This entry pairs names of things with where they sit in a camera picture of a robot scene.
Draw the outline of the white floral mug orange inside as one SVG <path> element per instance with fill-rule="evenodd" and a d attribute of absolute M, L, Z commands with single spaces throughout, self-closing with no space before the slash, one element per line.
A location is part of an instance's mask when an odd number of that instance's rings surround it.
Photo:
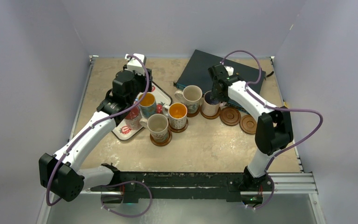
<path fill-rule="evenodd" d="M 182 103 L 164 105 L 163 114 L 168 118 L 169 125 L 175 130 L 183 129 L 187 122 L 187 107 Z"/>

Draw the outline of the wooden coaster one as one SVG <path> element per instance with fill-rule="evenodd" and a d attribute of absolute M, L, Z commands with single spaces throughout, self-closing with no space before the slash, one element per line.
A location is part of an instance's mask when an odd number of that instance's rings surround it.
<path fill-rule="evenodd" d="M 196 112 L 194 112 L 194 113 L 187 113 L 187 117 L 189 117 L 189 118 L 195 117 L 195 116 L 197 116 L 197 115 L 199 114 L 200 111 L 201 111 L 201 106 L 198 106 Z"/>

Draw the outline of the wooden coaster five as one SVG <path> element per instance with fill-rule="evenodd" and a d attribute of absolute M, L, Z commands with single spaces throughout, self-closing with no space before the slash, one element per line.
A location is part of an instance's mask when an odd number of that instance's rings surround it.
<path fill-rule="evenodd" d="M 171 124 L 169 123 L 168 125 L 168 128 L 171 132 L 174 132 L 174 133 L 182 133 L 184 132 L 187 128 L 188 128 L 188 120 L 186 120 L 186 123 L 185 123 L 185 126 L 181 129 L 175 129 L 171 126 Z"/>

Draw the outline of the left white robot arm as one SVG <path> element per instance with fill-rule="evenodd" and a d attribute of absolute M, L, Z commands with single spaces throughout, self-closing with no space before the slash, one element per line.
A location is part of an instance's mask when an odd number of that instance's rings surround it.
<path fill-rule="evenodd" d="M 151 69 L 125 65 L 81 131 L 53 155 L 45 153 L 40 157 L 40 182 L 46 188 L 47 205 L 53 206 L 62 199 L 70 202 L 82 190 L 92 187 L 104 186 L 109 191 L 119 188 L 120 178 L 112 165 L 89 169 L 81 169 L 81 165 L 98 143 L 137 106 L 138 95 L 150 92 L 151 86 Z"/>

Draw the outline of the purple inside pink mug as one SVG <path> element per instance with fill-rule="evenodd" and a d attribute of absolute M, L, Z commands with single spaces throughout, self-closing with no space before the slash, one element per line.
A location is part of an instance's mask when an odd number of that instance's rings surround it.
<path fill-rule="evenodd" d="M 212 91 L 207 91 L 203 97 L 201 112 L 203 113 L 203 115 L 212 117 L 215 116 L 218 113 L 218 110 L 225 105 L 226 102 L 220 102 L 218 100 L 212 99 Z"/>

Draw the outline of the blue mug orange inside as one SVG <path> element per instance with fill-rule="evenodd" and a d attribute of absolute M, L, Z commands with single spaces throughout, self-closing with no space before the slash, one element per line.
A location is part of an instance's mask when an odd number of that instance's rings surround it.
<path fill-rule="evenodd" d="M 139 108 L 144 118 L 149 118 L 157 113 L 157 102 L 152 93 L 140 94 L 138 100 L 140 100 Z"/>

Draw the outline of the pink inside dark mug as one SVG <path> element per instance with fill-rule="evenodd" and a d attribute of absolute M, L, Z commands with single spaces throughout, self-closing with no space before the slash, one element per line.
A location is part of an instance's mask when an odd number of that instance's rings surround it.
<path fill-rule="evenodd" d="M 127 116 L 124 118 L 126 125 L 131 130 L 138 130 L 140 125 L 140 119 L 142 118 L 139 108 L 136 106 L 130 110 Z"/>

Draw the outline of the wooden coaster four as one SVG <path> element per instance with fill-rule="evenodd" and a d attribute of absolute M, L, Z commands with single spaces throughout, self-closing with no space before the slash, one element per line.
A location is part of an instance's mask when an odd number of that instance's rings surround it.
<path fill-rule="evenodd" d="M 240 120 L 241 130 L 247 134 L 255 134 L 257 122 L 251 115 L 244 115 Z"/>

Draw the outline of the wooden coaster six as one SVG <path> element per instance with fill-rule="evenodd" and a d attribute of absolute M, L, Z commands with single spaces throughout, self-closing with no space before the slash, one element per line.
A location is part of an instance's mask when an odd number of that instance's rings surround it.
<path fill-rule="evenodd" d="M 170 130 L 168 131 L 168 137 L 167 137 L 166 140 L 163 141 L 163 142 L 157 142 L 157 141 L 155 141 L 151 134 L 150 134 L 150 140 L 151 140 L 152 144 L 154 144 L 154 145 L 156 145 L 156 146 L 158 146 L 158 147 L 166 146 L 166 145 L 168 145 L 168 144 L 171 142 L 171 140 L 172 140 L 172 132 L 171 132 Z"/>

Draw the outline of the wooden coaster three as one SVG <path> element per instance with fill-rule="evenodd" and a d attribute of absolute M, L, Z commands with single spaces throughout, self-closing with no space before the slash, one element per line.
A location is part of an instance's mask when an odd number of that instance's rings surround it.
<path fill-rule="evenodd" d="M 233 107 L 225 107 L 220 112 L 220 119 L 227 126 L 235 126 L 241 120 L 240 112 Z"/>

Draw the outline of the cream white mug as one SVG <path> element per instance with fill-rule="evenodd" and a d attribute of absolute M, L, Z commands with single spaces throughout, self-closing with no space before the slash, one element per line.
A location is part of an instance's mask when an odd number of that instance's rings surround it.
<path fill-rule="evenodd" d="M 194 114 L 202 105 L 202 89 L 195 85 L 189 85 L 182 91 L 178 90 L 174 93 L 175 98 L 187 107 L 189 114 Z"/>

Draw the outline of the beige cream mug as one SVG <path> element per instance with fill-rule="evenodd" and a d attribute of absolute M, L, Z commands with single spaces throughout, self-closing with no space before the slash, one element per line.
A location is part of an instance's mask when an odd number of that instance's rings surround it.
<path fill-rule="evenodd" d="M 168 119 L 163 114 L 154 114 L 149 118 L 142 118 L 140 125 L 150 131 L 153 140 L 162 143 L 168 138 Z"/>

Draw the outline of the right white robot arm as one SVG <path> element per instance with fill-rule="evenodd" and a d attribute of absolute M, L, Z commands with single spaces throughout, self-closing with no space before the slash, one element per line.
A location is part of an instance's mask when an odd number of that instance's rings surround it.
<path fill-rule="evenodd" d="M 222 64 L 208 68 L 208 73 L 213 82 L 211 98 L 220 102 L 237 102 L 256 121 L 257 150 L 244 168 L 238 186 L 241 190 L 254 190 L 266 180 L 273 157 L 293 141 L 290 113 L 285 107 L 276 107 L 260 97 L 243 78 L 230 75 Z"/>

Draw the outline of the wooden coaster two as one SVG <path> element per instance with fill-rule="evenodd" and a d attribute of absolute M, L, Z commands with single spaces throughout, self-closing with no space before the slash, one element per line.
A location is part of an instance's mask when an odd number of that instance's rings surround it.
<path fill-rule="evenodd" d="M 221 109 L 219 108 L 218 111 L 217 111 L 217 113 L 216 113 L 215 115 L 213 115 L 213 116 L 208 116 L 208 115 L 204 114 L 204 112 L 203 112 L 202 110 L 200 111 L 201 115 L 202 115 L 204 118 L 206 118 L 206 119 L 216 119 L 217 117 L 220 116 L 220 112 L 221 112 Z"/>

